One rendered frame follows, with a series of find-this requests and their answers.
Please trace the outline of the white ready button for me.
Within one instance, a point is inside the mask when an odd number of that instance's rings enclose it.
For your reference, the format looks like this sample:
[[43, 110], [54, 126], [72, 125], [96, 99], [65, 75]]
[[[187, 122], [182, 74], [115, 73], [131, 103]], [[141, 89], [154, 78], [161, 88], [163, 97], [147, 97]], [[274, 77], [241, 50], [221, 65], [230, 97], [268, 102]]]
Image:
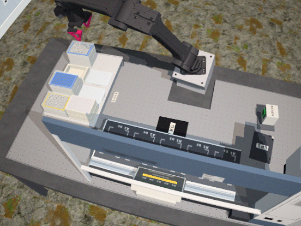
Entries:
[[257, 111], [257, 129], [275, 131], [274, 124], [278, 118], [278, 106], [266, 104], [262, 112]]

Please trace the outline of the black rectangular pad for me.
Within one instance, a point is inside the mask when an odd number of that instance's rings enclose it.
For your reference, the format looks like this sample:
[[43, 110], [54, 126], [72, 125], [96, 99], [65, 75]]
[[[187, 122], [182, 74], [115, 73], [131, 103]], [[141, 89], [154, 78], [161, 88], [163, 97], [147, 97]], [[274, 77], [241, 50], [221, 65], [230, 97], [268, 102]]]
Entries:
[[164, 133], [186, 137], [188, 123], [189, 122], [186, 121], [160, 116], [156, 130]]

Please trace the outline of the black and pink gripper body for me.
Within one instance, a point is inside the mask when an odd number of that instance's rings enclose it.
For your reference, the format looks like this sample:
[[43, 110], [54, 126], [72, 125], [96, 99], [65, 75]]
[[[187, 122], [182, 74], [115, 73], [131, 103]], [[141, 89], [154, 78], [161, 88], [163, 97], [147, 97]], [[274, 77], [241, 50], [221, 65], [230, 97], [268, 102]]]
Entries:
[[[71, 11], [70, 11], [71, 12]], [[71, 12], [73, 13], [73, 12]], [[81, 10], [74, 12], [74, 18], [76, 22], [69, 22], [68, 23], [68, 29], [67, 32], [77, 32], [77, 29], [74, 28], [74, 26], [77, 26], [77, 28], [81, 28], [83, 23], [86, 23], [88, 21], [88, 19], [90, 18], [90, 16], [92, 15], [91, 12], [88, 11], [83, 11], [83, 9], [81, 8]]]

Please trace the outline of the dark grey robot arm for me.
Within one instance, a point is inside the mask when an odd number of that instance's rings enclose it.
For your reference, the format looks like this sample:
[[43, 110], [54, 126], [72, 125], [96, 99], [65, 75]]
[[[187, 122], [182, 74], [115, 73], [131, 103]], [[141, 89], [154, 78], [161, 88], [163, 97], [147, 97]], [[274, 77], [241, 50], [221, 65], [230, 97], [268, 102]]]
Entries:
[[54, 1], [56, 7], [53, 11], [60, 20], [67, 16], [69, 22], [76, 22], [73, 13], [81, 8], [106, 16], [109, 15], [108, 24], [112, 27], [125, 32], [130, 28], [152, 36], [168, 49], [174, 57], [173, 65], [180, 69], [182, 75], [206, 74], [206, 56], [198, 56], [199, 50], [197, 48], [185, 41], [181, 42], [163, 24], [162, 15], [158, 11], [142, 5], [141, 0]]

